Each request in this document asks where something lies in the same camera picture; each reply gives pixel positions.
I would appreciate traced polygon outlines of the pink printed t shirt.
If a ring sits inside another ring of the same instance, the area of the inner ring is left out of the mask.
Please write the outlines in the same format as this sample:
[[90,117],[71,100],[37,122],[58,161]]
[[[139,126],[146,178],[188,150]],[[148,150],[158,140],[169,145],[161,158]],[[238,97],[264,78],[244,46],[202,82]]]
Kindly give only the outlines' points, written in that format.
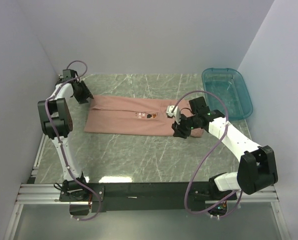
[[175,99],[95,95],[84,127],[87,133],[171,137],[174,123],[168,106]]

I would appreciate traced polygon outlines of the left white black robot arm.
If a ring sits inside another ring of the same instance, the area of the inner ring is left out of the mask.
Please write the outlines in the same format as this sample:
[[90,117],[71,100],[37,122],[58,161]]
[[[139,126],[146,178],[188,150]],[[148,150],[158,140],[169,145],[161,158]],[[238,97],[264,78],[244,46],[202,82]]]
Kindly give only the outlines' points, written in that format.
[[46,100],[39,101],[37,108],[42,131],[54,144],[63,170],[63,183],[54,186],[63,194],[71,193],[77,201],[83,201],[88,197],[89,189],[70,149],[69,134],[73,131],[73,120],[67,105],[70,98],[79,104],[86,104],[93,96],[77,71],[67,68],[62,71],[54,92]]

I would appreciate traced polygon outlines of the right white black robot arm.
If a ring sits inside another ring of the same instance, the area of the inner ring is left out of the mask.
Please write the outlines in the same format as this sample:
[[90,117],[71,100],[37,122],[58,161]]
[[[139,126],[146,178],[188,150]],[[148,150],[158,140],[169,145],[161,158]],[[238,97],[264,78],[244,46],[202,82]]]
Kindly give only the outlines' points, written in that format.
[[190,117],[182,114],[178,106],[167,107],[166,114],[174,118],[173,136],[187,138],[192,130],[202,129],[221,141],[239,162],[237,172],[222,173],[210,178],[208,194],[218,200],[226,191],[242,190],[251,195],[278,182],[274,150],[253,142],[229,121],[219,110],[210,110],[203,97],[189,101]]

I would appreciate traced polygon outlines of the teal transparent plastic bin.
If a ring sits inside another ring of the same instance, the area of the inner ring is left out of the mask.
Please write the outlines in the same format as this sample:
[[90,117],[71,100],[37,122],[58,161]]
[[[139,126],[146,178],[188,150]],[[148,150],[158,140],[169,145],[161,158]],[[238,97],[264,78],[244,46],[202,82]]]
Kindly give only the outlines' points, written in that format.
[[203,89],[216,95],[223,103],[207,94],[211,110],[228,109],[230,121],[245,120],[253,113],[253,104],[243,76],[232,68],[208,68],[202,72]]

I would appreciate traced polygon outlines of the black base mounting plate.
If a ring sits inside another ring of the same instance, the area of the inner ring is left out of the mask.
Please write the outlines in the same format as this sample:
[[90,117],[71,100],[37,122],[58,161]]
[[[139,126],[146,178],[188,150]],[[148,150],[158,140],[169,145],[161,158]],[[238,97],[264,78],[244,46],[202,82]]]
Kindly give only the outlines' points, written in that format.
[[[97,211],[101,202],[101,212],[107,211],[144,211],[144,210],[181,210],[187,182],[151,182],[151,183],[89,183],[100,198],[90,195],[76,183],[70,183],[60,191],[59,201],[65,203],[91,202],[91,211]],[[237,194],[231,190],[219,191],[210,181],[198,181],[191,185],[187,205],[192,211],[202,211],[207,201],[218,202],[230,195],[236,200]]]

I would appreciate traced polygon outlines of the aluminium frame rail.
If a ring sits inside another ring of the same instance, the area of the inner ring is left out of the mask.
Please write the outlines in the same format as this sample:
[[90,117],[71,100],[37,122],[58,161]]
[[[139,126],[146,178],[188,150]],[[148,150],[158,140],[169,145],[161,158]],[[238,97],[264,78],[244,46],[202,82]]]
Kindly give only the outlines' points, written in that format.
[[[15,204],[17,205],[68,205],[70,202],[60,202],[60,191],[52,184],[22,184],[19,188]],[[279,202],[275,187],[270,186],[252,195],[243,194],[241,203],[274,203]]]

